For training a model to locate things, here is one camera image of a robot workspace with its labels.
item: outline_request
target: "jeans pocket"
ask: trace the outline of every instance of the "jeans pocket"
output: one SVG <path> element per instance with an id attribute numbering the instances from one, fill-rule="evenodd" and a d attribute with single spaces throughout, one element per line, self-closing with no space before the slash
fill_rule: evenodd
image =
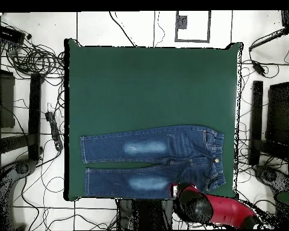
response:
<path id="1" fill-rule="evenodd" d="M 215 136 L 210 131 L 204 130 L 204 145 L 208 149 L 215 149 Z"/>
<path id="2" fill-rule="evenodd" d="M 209 178 L 207 180 L 207 184 L 206 184 L 206 191 L 210 191 L 212 189 L 216 189 L 219 185 L 218 181 L 217 181 L 217 175 L 216 176 L 213 176 L 212 178 Z"/>

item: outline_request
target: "power adapter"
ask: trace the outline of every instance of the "power adapter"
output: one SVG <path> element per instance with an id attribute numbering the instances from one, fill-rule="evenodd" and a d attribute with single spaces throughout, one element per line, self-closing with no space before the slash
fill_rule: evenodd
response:
<path id="1" fill-rule="evenodd" d="M 264 76 L 264 68 L 259 63 L 254 62 L 254 60 L 252 60 L 252 64 L 255 71 L 260 75 Z"/>

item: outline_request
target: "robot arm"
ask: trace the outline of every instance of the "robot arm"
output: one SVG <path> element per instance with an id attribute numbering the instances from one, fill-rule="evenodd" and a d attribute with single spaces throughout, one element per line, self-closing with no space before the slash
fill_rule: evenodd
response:
<path id="1" fill-rule="evenodd" d="M 204 194 L 190 184 L 179 184 L 175 188 L 174 211 L 183 221 L 218 223 L 238 229 L 262 225 L 251 208 L 235 199 Z"/>

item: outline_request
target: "black rectangular outline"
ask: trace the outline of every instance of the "black rectangular outline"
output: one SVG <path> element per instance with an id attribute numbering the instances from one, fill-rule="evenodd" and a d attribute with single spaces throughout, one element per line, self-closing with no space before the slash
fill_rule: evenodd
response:
<path id="1" fill-rule="evenodd" d="M 186 40 L 186 39 L 178 39 L 178 17 L 179 11 L 176 11 L 176 28 L 175 28 L 175 42 L 176 43 L 210 43 L 210 35 L 211 35 L 211 11 L 208 11 L 208 31 L 207 31 L 207 39 L 206 40 Z"/>

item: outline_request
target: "jeans leg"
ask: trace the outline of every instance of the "jeans leg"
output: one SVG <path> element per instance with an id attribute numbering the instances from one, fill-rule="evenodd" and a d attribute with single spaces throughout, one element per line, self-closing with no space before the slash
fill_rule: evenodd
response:
<path id="1" fill-rule="evenodd" d="M 123 199 L 170 199 L 176 182 L 172 165 L 158 164 L 139 169 L 85 170 L 85 195 Z"/>
<path id="2" fill-rule="evenodd" d="M 134 161 L 167 163 L 210 155 L 201 126 L 169 126 L 81 137 L 83 163 Z"/>

